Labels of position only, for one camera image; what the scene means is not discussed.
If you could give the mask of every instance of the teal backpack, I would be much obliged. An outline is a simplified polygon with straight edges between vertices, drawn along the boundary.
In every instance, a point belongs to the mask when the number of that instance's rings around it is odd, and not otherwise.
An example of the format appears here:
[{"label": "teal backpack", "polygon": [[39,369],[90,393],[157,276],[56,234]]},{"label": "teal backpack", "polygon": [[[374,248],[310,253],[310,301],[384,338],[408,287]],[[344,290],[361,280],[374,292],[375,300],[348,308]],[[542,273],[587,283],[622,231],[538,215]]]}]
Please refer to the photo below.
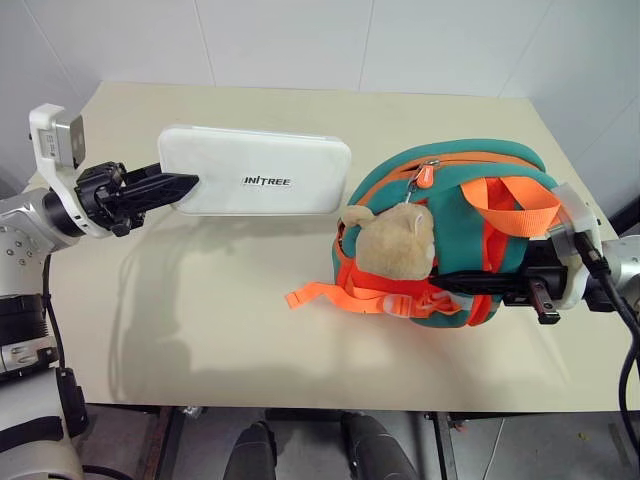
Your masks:
[{"label": "teal backpack", "polygon": [[411,202],[433,216],[435,260],[423,280],[391,280],[361,271],[356,262],[360,226],[338,225],[333,243],[334,284],[310,283],[287,296],[296,308],[319,295],[359,313],[387,313],[430,327],[479,325],[500,304],[497,295],[442,290],[434,275],[461,271],[515,272],[530,237],[557,221],[556,182],[530,148],[491,139],[455,140],[406,150],[375,168],[349,205],[378,215]]}]

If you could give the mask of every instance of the stuffed animal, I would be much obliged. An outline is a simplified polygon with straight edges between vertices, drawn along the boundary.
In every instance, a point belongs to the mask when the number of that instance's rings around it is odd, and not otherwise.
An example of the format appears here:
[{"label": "stuffed animal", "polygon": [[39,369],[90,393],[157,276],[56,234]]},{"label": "stuffed animal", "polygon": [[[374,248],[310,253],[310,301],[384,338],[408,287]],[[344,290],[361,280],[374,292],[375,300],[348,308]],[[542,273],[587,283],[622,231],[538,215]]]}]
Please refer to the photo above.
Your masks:
[{"label": "stuffed animal", "polygon": [[359,225],[356,265],[363,272],[392,280],[424,280],[435,257],[433,217],[413,203],[399,203],[379,215],[361,205],[343,212],[346,227]]}]

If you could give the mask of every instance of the white box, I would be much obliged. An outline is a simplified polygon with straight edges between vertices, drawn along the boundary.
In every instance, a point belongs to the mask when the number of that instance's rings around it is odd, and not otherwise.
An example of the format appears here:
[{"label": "white box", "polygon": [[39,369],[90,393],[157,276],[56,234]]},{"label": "white box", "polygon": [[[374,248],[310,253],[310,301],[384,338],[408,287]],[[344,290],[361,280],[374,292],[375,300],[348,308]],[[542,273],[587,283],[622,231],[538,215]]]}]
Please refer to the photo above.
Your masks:
[{"label": "white box", "polygon": [[340,205],[351,151],[335,137],[172,125],[163,172],[200,177],[174,204],[188,215],[302,215]]}]

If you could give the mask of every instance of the white wall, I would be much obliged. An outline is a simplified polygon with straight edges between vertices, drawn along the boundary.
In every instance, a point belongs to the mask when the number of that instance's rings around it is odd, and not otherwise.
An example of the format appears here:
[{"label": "white wall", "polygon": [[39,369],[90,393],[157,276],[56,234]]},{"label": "white wall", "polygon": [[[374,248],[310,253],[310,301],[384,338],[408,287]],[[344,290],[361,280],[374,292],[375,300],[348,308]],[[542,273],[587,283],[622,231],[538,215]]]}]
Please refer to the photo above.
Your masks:
[{"label": "white wall", "polygon": [[108,79],[529,96],[612,214],[640,194],[638,10],[638,0],[0,0],[0,193],[33,172],[28,111],[80,108]]}]

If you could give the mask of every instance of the orange zipper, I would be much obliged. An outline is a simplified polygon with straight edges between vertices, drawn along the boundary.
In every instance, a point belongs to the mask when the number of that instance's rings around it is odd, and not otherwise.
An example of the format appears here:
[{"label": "orange zipper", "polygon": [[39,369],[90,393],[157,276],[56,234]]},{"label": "orange zipper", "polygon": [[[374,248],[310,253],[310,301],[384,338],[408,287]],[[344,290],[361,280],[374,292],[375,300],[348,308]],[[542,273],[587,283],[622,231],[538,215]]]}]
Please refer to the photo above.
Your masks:
[{"label": "orange zipper", "polygon": [[386,176],[376,182],[373,187],[369,189],[367,193],[358,201],[357,205],[366,205],[371,200],[371,197],[383,188],[385,185],[395,182],[397,180],[412,180],[417,176],[423,166],[430,165],[433,167],[433,171],[430,172],[434,175],[435,171],[449,165],[473,165],[478,163],[508,163],[510,165],[520,165],[523,167],[534,168],[539,170],[534,164],[527,162],[518,157],[511,155],[502,155],[499,153],[489,152],[464,152],[460,153],[446,153],[443,155],[432,155],[429,157],[421,157],[411,162],[405,163],[400,167],[396,167]]}]

